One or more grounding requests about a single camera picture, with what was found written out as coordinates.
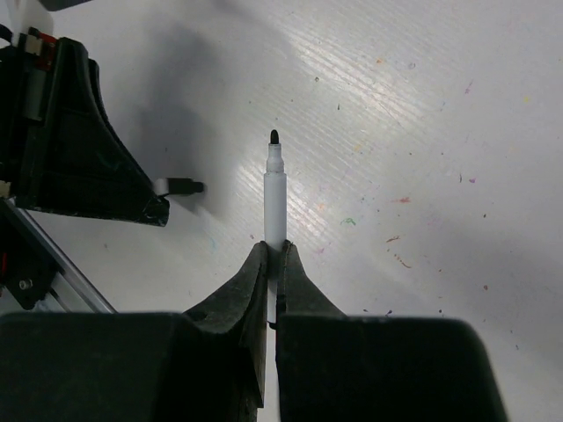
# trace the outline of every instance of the white table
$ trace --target white table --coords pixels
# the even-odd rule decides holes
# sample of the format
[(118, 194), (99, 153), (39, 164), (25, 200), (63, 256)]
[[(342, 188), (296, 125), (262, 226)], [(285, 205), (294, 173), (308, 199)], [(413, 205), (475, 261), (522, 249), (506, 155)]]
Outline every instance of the white table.
[[(350, 314), (455, 317), (514, 421), (563, 414), (560, 2), (94, 0), (55, 14), (101, 68), (165, 229), (34, 215), (117, 309), (184, 310), (262, 236), (272, 128), (289, 238)], [(267, 408), (276, 418), (273, 342)]]

